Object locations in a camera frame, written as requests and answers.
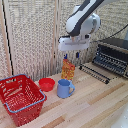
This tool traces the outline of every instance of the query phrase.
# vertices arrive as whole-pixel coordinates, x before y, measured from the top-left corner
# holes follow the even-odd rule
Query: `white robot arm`
[[[100,17],[93,13],[100,7],[119,0],[85,0],[81,6],[75,6],[73,14],[66,22],[68,36],[60,37],[60,51],[83,50],[89,47],[91,34],[101,25]]]

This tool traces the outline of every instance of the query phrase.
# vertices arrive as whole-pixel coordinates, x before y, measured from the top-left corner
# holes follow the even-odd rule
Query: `wooden table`
[[[128,81],[115,78],[108,85],[76,68],[71,97],[57,96],[61,74],[51,76],[56,82],[53,91],[44,92],[41,114],[20,128],[110,128],[128,102]],[[0,102],[0,128],[16,128]]]

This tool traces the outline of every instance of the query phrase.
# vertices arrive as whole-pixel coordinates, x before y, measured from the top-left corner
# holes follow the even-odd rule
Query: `red basket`
[[[30,78],[20,74],[0,80],[0,99],[19,127],[39,116],[47,97]]]

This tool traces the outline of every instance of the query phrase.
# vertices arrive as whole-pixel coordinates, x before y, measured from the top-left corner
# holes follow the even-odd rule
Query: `blue cup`
[[[74,91],[75,86],[72,84],[71,80],[61,79],[58,81],[57,95],[60,98],[67,98],[71,96]]]

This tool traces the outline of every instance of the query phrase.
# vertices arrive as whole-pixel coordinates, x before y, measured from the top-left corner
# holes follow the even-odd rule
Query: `cup handle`
[[[75,91],[75,86],[70,82],[69,87],[70,87],[70,88],[73,88],[73,91],[69,94],[69,96],[71,96],[72,93]]]

